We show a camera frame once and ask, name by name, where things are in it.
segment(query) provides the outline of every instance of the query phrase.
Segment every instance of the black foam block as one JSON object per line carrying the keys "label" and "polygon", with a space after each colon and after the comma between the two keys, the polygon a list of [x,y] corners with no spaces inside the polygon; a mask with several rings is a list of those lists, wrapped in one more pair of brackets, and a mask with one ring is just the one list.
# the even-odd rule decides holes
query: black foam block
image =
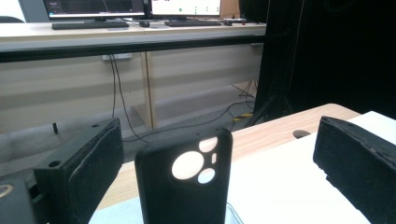
{"label": "black foam block", "polygon": [[396,223],[396,146],[340,119],[323,117],[314,162],[372,223]]}

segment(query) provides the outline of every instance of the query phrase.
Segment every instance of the power outlet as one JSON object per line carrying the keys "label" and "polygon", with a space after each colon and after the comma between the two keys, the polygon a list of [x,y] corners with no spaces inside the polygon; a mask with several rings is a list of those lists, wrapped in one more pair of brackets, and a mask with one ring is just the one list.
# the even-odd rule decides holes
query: power outlet
{"label": "power outlet", "polygon": [[[132,53],[114,54],[114,59],[129,59],[132,58]],[[103,61],[109,61],[110,57],[108,55],[102,55]]]}

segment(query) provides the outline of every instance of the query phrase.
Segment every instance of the floor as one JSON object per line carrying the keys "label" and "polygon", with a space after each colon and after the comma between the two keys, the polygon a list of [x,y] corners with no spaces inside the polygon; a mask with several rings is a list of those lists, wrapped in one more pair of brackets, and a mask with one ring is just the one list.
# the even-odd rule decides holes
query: floor
{"label": "floor", "polygon": [[[124,140],[125,161],[132,161],[137,150],[150,142],[178,137],[183,133],[201,132],[210,128],[224,127],[235,131],[244,122],[233,117],[252,112],[254,98],[247,95],[242,86],[226,86],[210,91],[174,97],[156,103],[158,128],[151,130],[130,107],[117,109]],[[125,111],[131,121],[131,130]],[[57,123],[59,132],[52,125],[35,127],[15,133],[0,135],[0,180],[10,177],[26,177],[32,166],[40,163],[53,150],[73,138],[86,127],[104,119],[111,119],[112,111],[90,117]],[[139,140],[135,134],[144,139]]]}

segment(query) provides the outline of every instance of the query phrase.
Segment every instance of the wooden table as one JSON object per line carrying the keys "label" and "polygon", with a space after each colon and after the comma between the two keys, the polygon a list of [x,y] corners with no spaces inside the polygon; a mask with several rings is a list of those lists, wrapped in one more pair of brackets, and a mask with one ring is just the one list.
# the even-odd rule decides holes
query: wooden table
{"label": "wooden table", "polygon": [[[352,119],[359,115],[340,105],[328,104],[236,131],[233,133],[233,161],[290,142],[295,139],[292,134],[295,130],[317,132],[322,116]],[[138,197],[138,194],[134,162],[127,162],[121,167],[98,209]]]}

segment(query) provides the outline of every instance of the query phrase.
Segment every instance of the cabinet door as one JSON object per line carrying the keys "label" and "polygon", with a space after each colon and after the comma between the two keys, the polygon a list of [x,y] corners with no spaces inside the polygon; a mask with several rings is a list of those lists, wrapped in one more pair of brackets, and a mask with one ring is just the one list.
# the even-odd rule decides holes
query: cabinet door
{"label": "cabinet door", "polygon": [[261,59],[262,44],[150,52],[151,100],[258,78]]}
{"label": "cabinet door", "polygon": [[[127,106],[145,103],[141,61],[117,60]],[[113,79],[102,56],[1,63],[0,133],[111,111]],[[121,107],[118,84],[117,95]]]}

